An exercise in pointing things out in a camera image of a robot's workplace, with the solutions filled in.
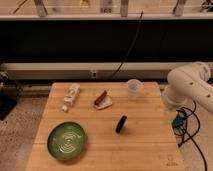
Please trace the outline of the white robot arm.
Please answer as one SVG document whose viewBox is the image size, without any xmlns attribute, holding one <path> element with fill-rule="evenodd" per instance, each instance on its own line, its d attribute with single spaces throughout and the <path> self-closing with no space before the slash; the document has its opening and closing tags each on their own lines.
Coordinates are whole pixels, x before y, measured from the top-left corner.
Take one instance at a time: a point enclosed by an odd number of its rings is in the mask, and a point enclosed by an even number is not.
<svg viewBox="0 0 213 171">
<path fill-rule="evenodd" d="M 204 62 L 177 67 L 167 75 L 162 101 L 168 109 L 182 107 L 187 99 L 196 101 L 213 114 L 213 86 L 207 83 L 211 70 Z"/>
</svg>

